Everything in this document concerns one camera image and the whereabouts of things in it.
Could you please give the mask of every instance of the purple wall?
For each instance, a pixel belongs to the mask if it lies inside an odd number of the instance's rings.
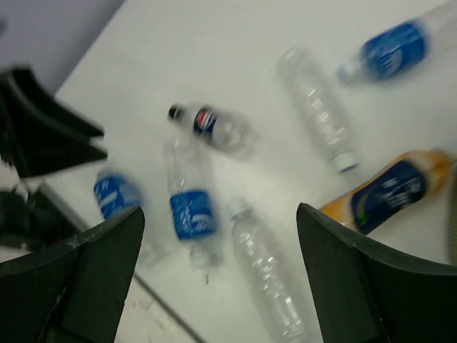
[[[55,92],[124,0],[0,0],[0,68],[33,66]]]

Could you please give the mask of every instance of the black bottle cap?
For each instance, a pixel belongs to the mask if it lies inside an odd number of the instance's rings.
[[[170,119],[179,119],[179,117],[182,115],[183,108],[182,106],[179,106],[178,104],[173,104],[171,105],[169,109],[169,118]]]

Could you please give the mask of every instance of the plastic bottle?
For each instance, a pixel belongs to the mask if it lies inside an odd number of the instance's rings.
[[[169,118],[218,149],[235,153],[246,144],[248,124],[240,114],[207,104],[174,104],[169,109]]]
[[[164,157],[176,236],[189,245],[192,267],[208,269],[216,261],[216,228],[199,146],[174,139],[165,143]]]
[[[446,2],[368,40],[337,69],[342,82],[376,81],[457,46],[457,1]]]
[[[320,211],[349,229],[368,234],[401,209],[440,192],[452,166],[453,160],[440,150],[406,152]]]
[[[104,167],[97,174],[94,194],[105,220],[142,203],[138,187],[112,166]]]
[[[273,233],[244,201],[229,205],[235,255],[266,326],[276,335],[274,341],[310,342],[308,317],[303,315],[306,303],[291,293],[288,266]]]
[[[289,49],[278,61],[278,72],[316,147],[338,172],[354,169],[358,161],[346,113],[309,49]]]

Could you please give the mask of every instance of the blue label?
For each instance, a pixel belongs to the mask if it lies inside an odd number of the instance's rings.
[[[194,131],[196,134],[207,134],[211,137],[217,116],[209,107],[202,107],[194,120]]]
[[[214,233],[213,212],[205,191],[189,191],[170,198],[178,239],[198,239]]]
[[[358,228],[368,234],[402,208],[426,193],[422,173],[407,161],[394,164],[368,186],[356,192],[351,209]]]
[[[141,206],[140,196],[133,185],[121,175],[110,175],[95,183],[94,194],[104,219],[132,207]]]
[[[422,61],[426,39],[418,21],[407,21],[367,41],[361,58],[374,79],[385,79]]]

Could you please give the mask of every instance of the white bottle cap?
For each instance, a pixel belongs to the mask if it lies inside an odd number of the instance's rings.
[[[357,156],[352,151],[344,152],[331,161],[335,165],[336,170],[338,170],[338,173],[349,172],[356,168],[358,164]]]
[[[232,201],[227,204],[228,215],[231,219],[251,210],[252,208],[247,204],[247,202],[244,199],[241,198],[232,199]]]
[[[336,76],[345,84],[350,84],[351,82],[360,79],[363,76],[362,73],[362,65],[358,56],[353,56],[336,70]]]

